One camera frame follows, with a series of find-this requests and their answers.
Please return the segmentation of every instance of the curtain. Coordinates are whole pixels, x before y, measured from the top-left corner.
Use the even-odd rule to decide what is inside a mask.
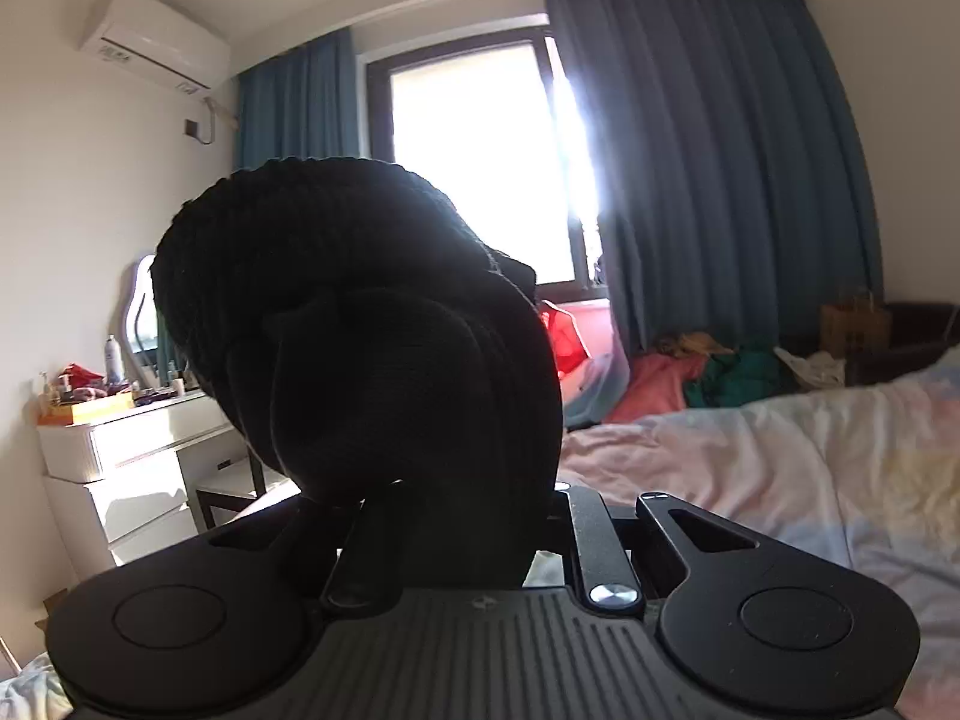
[[[628,356],[691,330],[813,334],[821,303],[882,294],[853,115],[803,0],[546,4]]]
[[[234,167],[282,157],[357,156],[356,56],[349,28],[240,74]]]

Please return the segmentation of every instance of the mirror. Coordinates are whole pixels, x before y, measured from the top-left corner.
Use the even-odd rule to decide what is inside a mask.
[[[148,254],[133,266],[133,286],[123,314],[123,332],[118,341],[136,364],[130,377],[138,377],[143,386],[155,388],[160,385],[162,374],[157,369],[160,332],[157,327],[157,306],[154,305],[154,282],[150,278],[152,264],[154,255]]]

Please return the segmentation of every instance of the window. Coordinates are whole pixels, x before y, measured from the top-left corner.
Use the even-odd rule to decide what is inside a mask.
[[[596,194],[583,124],[543,28],[454,41],[367,69],[371,155],[447,194],[554,301],[598,298]]]

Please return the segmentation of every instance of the drawer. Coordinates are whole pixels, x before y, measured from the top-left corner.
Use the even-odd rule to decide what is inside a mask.
[[[186,502],[184,477],[172,449],[124,464],[85,488],[110,542]]]
[[[197,526],[194,524],[193,514],[184,504],[174,512],[167,512],[134,533],[114,541],[109,549],[114,562],[123,565],[138,557],[160,552],[161,549],[186,541],[196,534]]]
[[[213,398],[199,397],[97,425],[90,440],[100,469],[109,473],[131,458],[187,442],[227,424]]]

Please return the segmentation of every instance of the ribbed black surface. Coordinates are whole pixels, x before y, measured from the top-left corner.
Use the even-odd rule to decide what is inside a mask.
[[[256,656],[256,645],[251,647]],[[334,624],[274,694],[230,720],[748,720],[680,676],[640,623],[566,589],[407,590],[381,617]],[[875,712],[871,720],[896,715]],[[76,720],[101,717],[82,710]]]

